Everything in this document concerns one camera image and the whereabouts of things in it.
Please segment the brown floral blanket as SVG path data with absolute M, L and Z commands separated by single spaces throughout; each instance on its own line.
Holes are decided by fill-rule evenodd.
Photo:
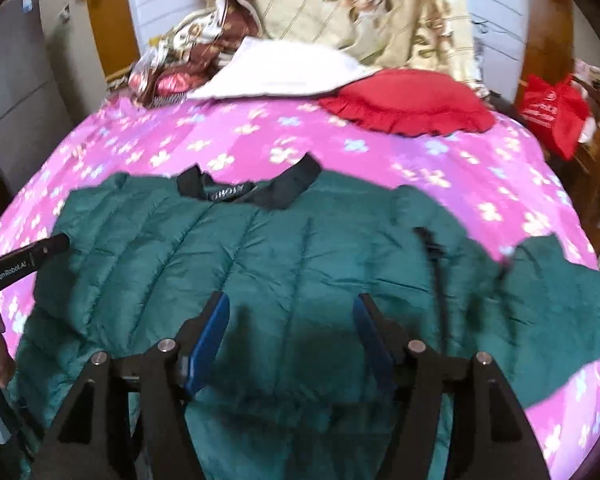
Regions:
M 209 81 L 232 59 L 246 37 L 263 35 L 256 0 L 209 0 L 209 5 L 186 15 L 157 37 L 128 75 L 128 87 L 141 106 L 157 107 L 184 98 Z M 196 78 L 190 89 L 172 96 L 157 96 L 162 74 L 186 73 Z

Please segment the pink floral bed sheet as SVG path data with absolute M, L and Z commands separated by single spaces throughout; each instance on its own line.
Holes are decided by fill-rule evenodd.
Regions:
M 324 167 L 392 188 L 411 184 L 464 223 L 495 258 L 553 233 L 572 262 L 594 249 L 558 177 L 528 131 L 506 116 L 480 134 L 415 139 L 374 133 L 307 100 L 105 105 L 36 167 L 0 219 L 0 255 L 47 235 L 73 188 L 110 174 L 177 174 L 192 165 L 224 181 L 265 179 L 311 153 Z

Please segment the red shopping bag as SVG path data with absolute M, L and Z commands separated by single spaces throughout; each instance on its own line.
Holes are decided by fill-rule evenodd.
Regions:
M 590 107 L 571 74 L 557 84 L 530 74 L 518 110 L 543 148 L 566 162 L 573 159 Z

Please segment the white pillow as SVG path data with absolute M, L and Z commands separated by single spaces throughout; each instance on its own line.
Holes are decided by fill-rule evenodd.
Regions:
M 373 67 L 324 44 L 247 37 L 226 66 L 187 96 L 193 100 L 320 96 L 374 73 Z

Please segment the red ruffled cushion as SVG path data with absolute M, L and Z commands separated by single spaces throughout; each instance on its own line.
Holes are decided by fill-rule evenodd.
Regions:
M 363 129 L 408 138 L 483 133 L 495 125 L 494 115 L 471 88 L 430 70 L 380 70 L 318 104 Z

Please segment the cream floral quilt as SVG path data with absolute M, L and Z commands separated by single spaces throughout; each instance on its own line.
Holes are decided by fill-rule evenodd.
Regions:
M 254 0 L 265 36 L 327 44 L 367 66 L 444 73 L 488 93 L 466 0 Z

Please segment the grey refrigerator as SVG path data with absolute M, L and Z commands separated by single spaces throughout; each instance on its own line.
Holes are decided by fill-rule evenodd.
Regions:
M 0 173 L 17 193 L 73 129 L 48 60 L 38 0 L 0 6 Z

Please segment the pink plastic package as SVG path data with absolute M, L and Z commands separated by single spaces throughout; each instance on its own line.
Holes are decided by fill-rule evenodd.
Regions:
M 195 77 L 186 73 L 162 74 L 156 82 L 155 92 L 157 96 L 172 96 L 187 92 Z

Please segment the dark green puffer jacket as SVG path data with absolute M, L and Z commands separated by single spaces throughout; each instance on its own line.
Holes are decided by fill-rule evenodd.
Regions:
M 523 406 L 600 358 L 600 272 L 557 237 L 499 262 L 417 188 L 321 171 L 283 204 L 289 183 L 230 202 L 130 174 L 72 191 L 55 223 L 70 248 L 36 276 L 12 395 L 48 426 L 94 352 L 143 352 L 220 290 L 230 322 L 186 411 L 204 474 L 370 479 L 394 413 L 355 333 L 356 296 L 449 356 L 491 353 Z

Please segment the wooden shelf unit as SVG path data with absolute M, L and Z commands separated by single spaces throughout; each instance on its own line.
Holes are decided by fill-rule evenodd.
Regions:
M 577 58 L 572 85 L 592 106 L 593 125 L 570 164 L 568 192 L 583 231 L 600 255 L 600 68 Z

